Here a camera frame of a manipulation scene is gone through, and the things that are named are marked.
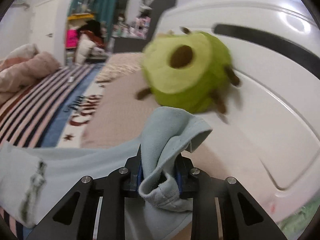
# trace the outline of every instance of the red star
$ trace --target red star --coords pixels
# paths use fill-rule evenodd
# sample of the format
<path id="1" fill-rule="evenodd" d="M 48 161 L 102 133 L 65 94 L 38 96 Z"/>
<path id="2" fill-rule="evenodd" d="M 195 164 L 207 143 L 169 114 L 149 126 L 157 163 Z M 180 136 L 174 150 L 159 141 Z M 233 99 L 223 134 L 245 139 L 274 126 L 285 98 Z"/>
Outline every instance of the red star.
<path id="1" fill-rule="evenodd" d="M 72 141 L 72 138 L 73 138 L 73 134 L 66 134 L 66 136 L 64 137 L 64 141 Z"/>

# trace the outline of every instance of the silver bolt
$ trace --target silver bolt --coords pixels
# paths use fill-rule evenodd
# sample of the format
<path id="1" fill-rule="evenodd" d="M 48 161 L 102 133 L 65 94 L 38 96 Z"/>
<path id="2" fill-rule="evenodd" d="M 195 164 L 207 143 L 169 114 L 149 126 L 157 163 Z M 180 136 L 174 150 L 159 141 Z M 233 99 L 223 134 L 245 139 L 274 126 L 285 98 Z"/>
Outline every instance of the silver bolt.
<path id="1" fill-rule="evenodd" d="M 229 178 L 227 178 L 227 182 L 229 184 L 236 184 L 237 180 L 234 177 L 229 177 Z"/>
<path id="2" fill-rule="evenodd" d="M 120 174 L 126 174 L 128 172 L 128 169 L 126 167 L 120 168 L 119 173 Z"/>
<path id="3" fill-rule="evenodd" d="M 190 170 L 190 172 L 193 174 L 193 175 L 198 175 L 200 173 L 200 170 L 198 168 L 192 168 Z"/>
<path id="4" fill-rule="evenodd" d="M 90 180 L 91 180 L 91 178 L 90 178 L 89 176 L 84 176 L 84 177 L 81 179 L 82 183 L 88 183 L 88 182 L 90 182 Z"/>

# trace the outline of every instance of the striped bedding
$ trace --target striped bedding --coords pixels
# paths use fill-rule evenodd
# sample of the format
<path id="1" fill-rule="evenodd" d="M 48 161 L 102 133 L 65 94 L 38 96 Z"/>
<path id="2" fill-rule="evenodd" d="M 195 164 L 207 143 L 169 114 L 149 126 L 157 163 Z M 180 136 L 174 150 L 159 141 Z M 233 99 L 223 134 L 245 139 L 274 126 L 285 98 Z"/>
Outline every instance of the striped bedding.
<path id="1" fill-rule="evenodd" d="M 92 64 L 60 69 L 7 101 L 0 108 L 0 146 L 9 141 L 19 147 L 41 147 L 48 127 L 64 102 L 95 67 Z M 68 83 L 71 76 L 74 76 L 74 81 Z M 27 228 L 1 207 L 0 215 L 19 240 L 26 238 Z"/>

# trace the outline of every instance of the avocado plush toy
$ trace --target avocado plush toy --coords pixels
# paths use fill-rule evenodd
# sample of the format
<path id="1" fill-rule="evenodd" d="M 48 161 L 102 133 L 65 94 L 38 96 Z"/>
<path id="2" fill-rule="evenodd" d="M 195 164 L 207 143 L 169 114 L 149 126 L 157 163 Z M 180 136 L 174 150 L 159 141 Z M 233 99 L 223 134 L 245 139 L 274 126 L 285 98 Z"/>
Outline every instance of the avocado plush toy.
<path id="1" fill-rule="evenodd" d="M 145 47 L 142 70 L 149 88 L 137 99 L 152 93 L 161 106 L 190 113 L 204 112 L 215 103 L 225 114 L 220 91 L 229 83 L 240 85 L 228 48 L 209 33 L 181 29 L 186 35 L 161 34 Z"/>

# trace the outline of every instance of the crumpled comforter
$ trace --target crumpled comforter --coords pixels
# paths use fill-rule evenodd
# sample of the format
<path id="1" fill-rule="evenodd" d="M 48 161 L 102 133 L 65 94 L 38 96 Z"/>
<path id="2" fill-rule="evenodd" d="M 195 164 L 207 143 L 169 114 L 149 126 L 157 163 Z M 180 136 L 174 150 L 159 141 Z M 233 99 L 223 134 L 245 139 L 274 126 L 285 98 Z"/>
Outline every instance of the crumpled comforter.
<path id="1" fill-rule="evenodd" d="M 60 63 L 48 52 L 41 52 L 32 59 L 15 64 L 0 72 L 0 106 L 24 87 L 55 73 Z"/>

